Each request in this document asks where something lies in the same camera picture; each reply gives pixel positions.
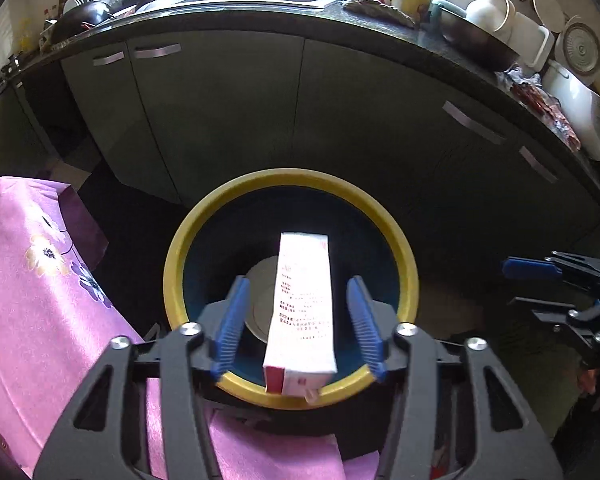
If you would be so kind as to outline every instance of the rice cooker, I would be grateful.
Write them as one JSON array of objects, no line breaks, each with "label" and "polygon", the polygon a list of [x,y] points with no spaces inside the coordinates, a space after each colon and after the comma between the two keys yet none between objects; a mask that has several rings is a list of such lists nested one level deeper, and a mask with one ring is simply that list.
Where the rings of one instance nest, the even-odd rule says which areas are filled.
[{"label": "rice cooker", "polygon": [[562,113],[590,158],[600,160],[600,96],[551,59],[542,86],[560,101]]}]

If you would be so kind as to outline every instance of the white plate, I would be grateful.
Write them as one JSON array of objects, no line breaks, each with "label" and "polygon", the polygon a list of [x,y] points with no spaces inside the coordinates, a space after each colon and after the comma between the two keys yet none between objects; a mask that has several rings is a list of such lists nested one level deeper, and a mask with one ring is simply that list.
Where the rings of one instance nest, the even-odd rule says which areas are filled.
[{"label": "white plate", "polygon": [[62,13],[66,14],[68,10],[75,9],[75,7],[80,6],[81,4],[82,2],[80,0],[67,0],[64,4]]},{"label": "white plate", "polygon": [[546,28],[552,32],[562,32],[564,12],[557,0],[534,0],[534,9]]},{"label": "white plate", "polygon": [[270,256],[255,264],[245,277],[251,285],[251,304],[244,319],[247,328],[260,339],[267,342],[269,326],[273,316],[273,293],[276,288],[278,256]]}]

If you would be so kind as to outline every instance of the cloth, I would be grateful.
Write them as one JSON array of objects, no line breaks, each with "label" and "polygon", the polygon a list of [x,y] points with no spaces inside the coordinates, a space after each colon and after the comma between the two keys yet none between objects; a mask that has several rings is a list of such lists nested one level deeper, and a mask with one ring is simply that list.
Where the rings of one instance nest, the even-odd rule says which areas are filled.
[{"label": "cloth", "polygon": [[411,16],[407,16],[397,7],[385,5],[378,0],[347,0],[342,4],[342,8],[356,14],[366,14],[372,18],[399,23],[405,27],[416,27],[416,22]]},{"label": "cloth", "polygon": [[347,480],[373,480],[376,477],[380,454],[377,451],[347,460],[342,465]]},{"label": "cloth", "polygon": [[[0,435],[29,476],[109,341],[142,342],[76,250],[81,240],[97,262],[107,242],[68,187],[0,178]],[[62,210],[64,193],[70,213]],[[147,430],[152,474],[165,479],[158,380],[148,383]],[[377,453],[343,464],[333,435],[266,434],[219,412],[210,434],[224,480],[371,480],[378,466]]]},{"label": "cloth", "polygon": [[[0,434],[29,475],[62,410],[110,339],[126,335],[142,341],[93,279],[67,232],[59,196],[68,188],[0,178]],[[100,245],[91,248],[96,262],[107,242],[76,198],[69,200],[72,233]],[[154,384],[150,393],[150,459],[159,464]]]},{"label": "cloth", "polygon": [[346,480],[335,436],[279,436],[215,412],[209,426],[224,480]]}]

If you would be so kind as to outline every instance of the lid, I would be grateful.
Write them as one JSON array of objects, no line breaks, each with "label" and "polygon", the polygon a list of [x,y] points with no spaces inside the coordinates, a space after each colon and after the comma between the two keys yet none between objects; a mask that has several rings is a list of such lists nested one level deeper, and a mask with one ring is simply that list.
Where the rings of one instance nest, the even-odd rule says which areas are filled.
[{"label": "lid", "polygon": [[571,23],[563,32],[562,52],[571,70],[589,75],[600,67],[600,41],[582,22]]},{"label": "lid", "polygon": [[534,9],[546,28],[552,32],[562,32],[564,12],[557,0],[534,0]]}]

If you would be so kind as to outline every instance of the kitchen cabinet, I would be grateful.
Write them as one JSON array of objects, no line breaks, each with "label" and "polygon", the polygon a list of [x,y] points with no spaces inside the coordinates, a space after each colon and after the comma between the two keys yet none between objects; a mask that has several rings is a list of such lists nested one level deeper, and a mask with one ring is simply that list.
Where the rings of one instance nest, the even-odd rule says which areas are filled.
[{"label": "kitchen cabinet", "polygon": [[0,176],[34,177],[47,157],[13,88],[7,86],[0,95]]},{"label": "kitchen cabinet", "polygon": [[127,42],[149,124],[185,205],[242,174],[289,164],[303,42],[238,30]]},{"label": "kitchen cabinet", "polygon": [[427,75],[332,44],[305,43],[293,154],[295,166],[378,199],[424,273],[493,276],[509,255],[568,250],[600,223],[586,190],[503,117]]},{"label": "kitchen cabinet", "polygon": [[93,139],[122,184],[170,202],[180,199],[146,120],[125,43],[62,60]]}]

